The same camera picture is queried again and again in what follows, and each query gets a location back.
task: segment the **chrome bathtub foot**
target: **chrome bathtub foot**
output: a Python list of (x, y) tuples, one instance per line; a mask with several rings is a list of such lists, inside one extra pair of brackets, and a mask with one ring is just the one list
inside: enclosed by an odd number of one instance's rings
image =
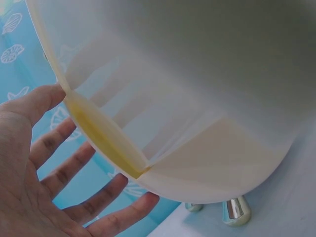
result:
[(198, 211), (201, 211), (204, 207), (203, 204), (194, 204), (194, 203), (188, 203), (188, 202), (186, 202), (184, 206), (189, 212), (198, 212)]
[(222, 202), (223, 222), (231, 227), (246, 224), (251, 218), (251, 209), (243, 196)]

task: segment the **seashell pattern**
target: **seashell pattern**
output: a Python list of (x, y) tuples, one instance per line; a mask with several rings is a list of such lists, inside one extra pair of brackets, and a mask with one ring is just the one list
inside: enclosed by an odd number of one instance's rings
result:
[(15, 44), (14, 46), (6, 49), (1, 55), (2, 63), (12, 63), (14, 62), (18, 55), (20, 55), (24, 51), (24, 47), (20, 44)]
[(15, 30), (15, 28), (19, 25), (22, 19), (21, 13), (12, 14), (9, 19), (6, 21), (5, 25), (2, 28), (2, 34), (10, 33)]
[(26, 95), (28, 93), (29, 89), (30, 89), (29, 86), (25, 86), (17, 94), (13, 94), (12, 92), (8, 92), (8, 95), (7, 95), (8, 100), (14, 100), (14, 99), (22, 97), (23, 95)]

